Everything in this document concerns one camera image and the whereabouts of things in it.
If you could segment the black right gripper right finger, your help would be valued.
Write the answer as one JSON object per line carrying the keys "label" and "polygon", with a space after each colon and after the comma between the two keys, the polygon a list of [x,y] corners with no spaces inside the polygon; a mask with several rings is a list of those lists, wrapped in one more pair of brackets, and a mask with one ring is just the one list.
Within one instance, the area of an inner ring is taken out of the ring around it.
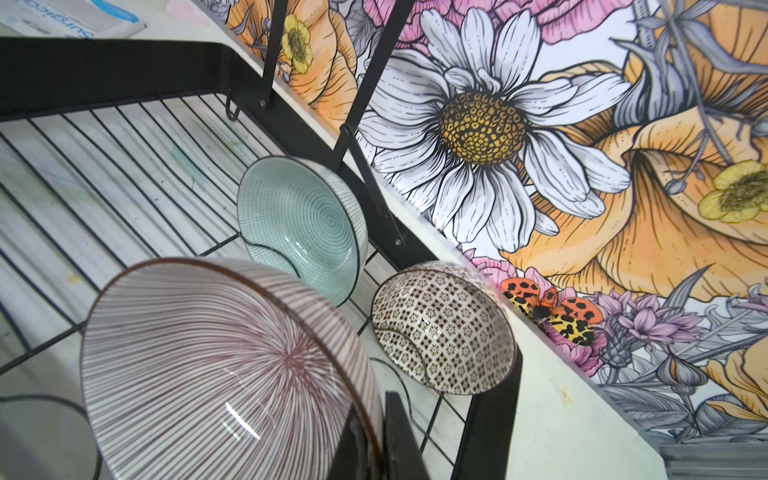
{"label": "black right gripper right finger", "polygon": [[428,480],[407,412],[398,393],[385,394],[384,445],[388,480]]}

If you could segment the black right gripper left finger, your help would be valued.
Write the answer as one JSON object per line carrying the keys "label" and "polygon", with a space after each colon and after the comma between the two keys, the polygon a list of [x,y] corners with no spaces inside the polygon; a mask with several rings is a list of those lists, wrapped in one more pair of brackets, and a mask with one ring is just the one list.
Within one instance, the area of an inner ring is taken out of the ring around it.
{"label": "black right gripper left finger", "polygon": [[372,441],[368,438],[357,409],[352,406],[346,417],[326,479],[373,480],[380,477]]}

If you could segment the brown patterned ceramic bowl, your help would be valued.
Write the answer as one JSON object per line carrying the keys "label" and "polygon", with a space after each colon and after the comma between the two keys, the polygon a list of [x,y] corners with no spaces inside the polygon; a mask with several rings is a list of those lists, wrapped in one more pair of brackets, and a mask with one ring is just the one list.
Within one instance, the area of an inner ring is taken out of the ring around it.
{"label": "brown patterned ceramic bowl", "polygon": [[457,263],[423,262],[385,280],[373,296],[371,321],[389,359],[440,393],[484,393],[516,363],[505,308],[479,272]]}

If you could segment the pink striped ceramic bowl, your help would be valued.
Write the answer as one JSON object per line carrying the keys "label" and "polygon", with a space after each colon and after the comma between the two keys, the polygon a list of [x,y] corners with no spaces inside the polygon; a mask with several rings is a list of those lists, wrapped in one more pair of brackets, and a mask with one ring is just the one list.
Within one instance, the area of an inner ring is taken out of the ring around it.
{"label": "pink striped ceramic bowl", "polygon": [[352,406],[384,473],[364,345],[331,302],[273,267],[160,258],[124,270],[90,308],[80,370],[116,479],[326,479]]}

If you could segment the mint green ceramic bowl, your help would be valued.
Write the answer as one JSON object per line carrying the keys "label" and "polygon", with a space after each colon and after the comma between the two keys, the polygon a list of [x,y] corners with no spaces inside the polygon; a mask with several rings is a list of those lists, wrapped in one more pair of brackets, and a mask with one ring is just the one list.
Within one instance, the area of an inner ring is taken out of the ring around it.
{"label": "mint green ceramic bowl", "polygon": [[332,304],[344,304],[364,268],[368,229],[347,183],[306,159],[268,156],[250,165],[237,197],[251,259],[287,272]]}

